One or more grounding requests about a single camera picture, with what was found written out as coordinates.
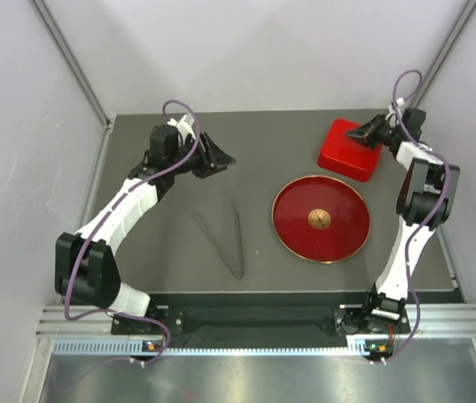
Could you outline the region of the metal serving tongs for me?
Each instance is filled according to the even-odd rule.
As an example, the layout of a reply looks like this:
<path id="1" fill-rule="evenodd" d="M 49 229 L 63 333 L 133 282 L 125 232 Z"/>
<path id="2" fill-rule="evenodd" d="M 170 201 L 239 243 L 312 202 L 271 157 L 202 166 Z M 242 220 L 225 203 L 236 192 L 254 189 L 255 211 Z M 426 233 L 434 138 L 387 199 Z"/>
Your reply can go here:
<path id="1" fill-rule="evenodd" d="M 242 282 L 246 268 L 237 200 L 231 199 L 228 206 L 222 209 L 220 221 L 215 226 L 212 226 L 202 211 L 194 210 L 192 219 L 219 258 L 221 265 L 235 280 Z"/>

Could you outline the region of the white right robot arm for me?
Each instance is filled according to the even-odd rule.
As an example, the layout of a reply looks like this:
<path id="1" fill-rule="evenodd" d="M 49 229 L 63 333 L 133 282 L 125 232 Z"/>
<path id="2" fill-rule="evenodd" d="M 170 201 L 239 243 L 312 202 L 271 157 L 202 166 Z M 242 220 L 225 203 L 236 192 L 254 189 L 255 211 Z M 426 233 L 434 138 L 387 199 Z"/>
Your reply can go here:
<path id="1" fill-rule="evenodd" d="M 461 170 L 420 141 L 425 120 L 426 112 L 421 109 L 402 110 L 391 104 L 387 113 L 345 133 L 365 148 L 387 147 L 406 171 L 396 202 L 395 242 L 360 312 L 361 323 L 371 332 L 402 319 L 421 253 L 452 212 Z"/>

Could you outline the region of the red rectangular lid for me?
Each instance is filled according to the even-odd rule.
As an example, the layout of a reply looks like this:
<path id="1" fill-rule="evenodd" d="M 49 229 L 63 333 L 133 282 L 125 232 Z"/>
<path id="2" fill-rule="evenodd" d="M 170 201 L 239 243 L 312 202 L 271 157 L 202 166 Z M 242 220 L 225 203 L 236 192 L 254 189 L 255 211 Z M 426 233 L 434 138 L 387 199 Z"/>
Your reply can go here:
<path id="1" fill-rule="evenodd" d="M 367 182 L 372 177 L 383 146 L 366 148 L 346 136 L 357 128 L 354 122 L 335 119 L 327 132 L 317 157 L 317 165 L 347 178 Z"/>

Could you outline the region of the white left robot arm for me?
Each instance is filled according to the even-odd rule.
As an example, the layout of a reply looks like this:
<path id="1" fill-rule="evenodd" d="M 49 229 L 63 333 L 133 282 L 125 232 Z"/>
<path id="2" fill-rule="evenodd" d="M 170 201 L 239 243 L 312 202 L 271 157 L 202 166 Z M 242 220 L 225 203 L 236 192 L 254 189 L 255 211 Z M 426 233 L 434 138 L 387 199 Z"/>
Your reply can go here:
<path id="1" fill-rule="evenodd" d="M 171 119 L 154 127 L 149 148 L 124 180 L 115 197 L 75 233 L 62 233 L 55 244 L 55 290 L 72 302 L 101 311 L 120 312 L 140 332 L 159 325 L 148 294 L 122 282 L 115 254 L 139 219 L 175 184 L 177 175 L 205 179 L 236 160 L 207 133 Z"/>

